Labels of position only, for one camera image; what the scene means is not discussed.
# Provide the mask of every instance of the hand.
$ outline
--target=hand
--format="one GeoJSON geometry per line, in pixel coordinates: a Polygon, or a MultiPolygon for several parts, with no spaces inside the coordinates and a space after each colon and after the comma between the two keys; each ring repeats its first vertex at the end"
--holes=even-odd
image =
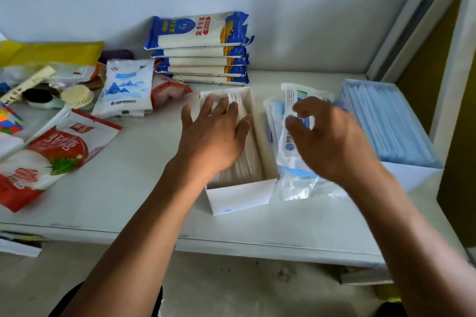
{"type": "Polygon", "coordinates": [[[297,102],[293,110],[301,118],[316,119],[311,131],[294,116],[286,119],[286,127],[304,162],[319,176],[349,192],[385,169],[350,113],[316,97],[297,102]]]}
{"type": "Polygon", "coordinates": [[[185,163],[191,175],[204,185],[235,163],[251,128],[251,115],[236,124],[238,104],[228,105],[228,97],[220,99],[214,110],[212,105],[213,95],[209,95],[195,121],[190,105],[182,108],[182,137],[174,158],[185,163]]]}

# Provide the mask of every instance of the left hand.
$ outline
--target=left hand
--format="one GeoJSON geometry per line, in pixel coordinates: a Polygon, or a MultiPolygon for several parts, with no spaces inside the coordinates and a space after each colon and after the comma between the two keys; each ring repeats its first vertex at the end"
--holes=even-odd
{"type": "Polygon", "coordinates": [[[205,99],[195,121],[190,105],[182,108],[182,136],[174,159],[190,176],[207,184],[218,172],[231,167],[241,155],[251,128],[251,115],[238,124],[238,104],[228,105],[228,97],[220,99],[212,110],[213,95],[205,99]]]}

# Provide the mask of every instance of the purple item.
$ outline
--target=purple item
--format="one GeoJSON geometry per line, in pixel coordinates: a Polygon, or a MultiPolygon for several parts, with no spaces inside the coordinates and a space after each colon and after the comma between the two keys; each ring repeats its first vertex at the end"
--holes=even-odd
{"type": "Polygon", "coordinates": [[[111,59],[134,59],[134,54],[130,50],[116,49],[116,50],[104,50],[99,57],[98,62],[107,64],[111,59]]]}

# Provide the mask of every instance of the yellow bag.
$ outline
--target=yellow bag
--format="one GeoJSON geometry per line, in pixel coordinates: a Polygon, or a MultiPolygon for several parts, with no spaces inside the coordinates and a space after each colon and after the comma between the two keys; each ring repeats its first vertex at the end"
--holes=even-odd
{"type": "Polygon", "coordinates": [[[56,82],[79,83],[96,76],[95,70],[104,42],[94,43],[0,43],[2,81],[21,83],[50,65],[56,82]]]}

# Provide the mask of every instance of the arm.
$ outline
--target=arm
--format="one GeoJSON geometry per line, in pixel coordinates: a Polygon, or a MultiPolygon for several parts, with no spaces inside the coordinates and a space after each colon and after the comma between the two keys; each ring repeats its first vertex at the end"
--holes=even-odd
{"type": "Polygon", "coordinates": [[[176,156],[156,187],[93,268],[61,317],[149,317],[188,211],[206,183],[235,162],[250,116],[238,125],[238,105],[207,98],[195,122],[182,110],[176,156]]]}
{"type": "Polygon", "coordinates": [[[310,131],[286,120],[299,153],[354,200],[380,247],[410,316],[476,316],[476,271],[425,220],[380,163],[349,114],[317,98],[294,105],[315,116],[310,131]]]}

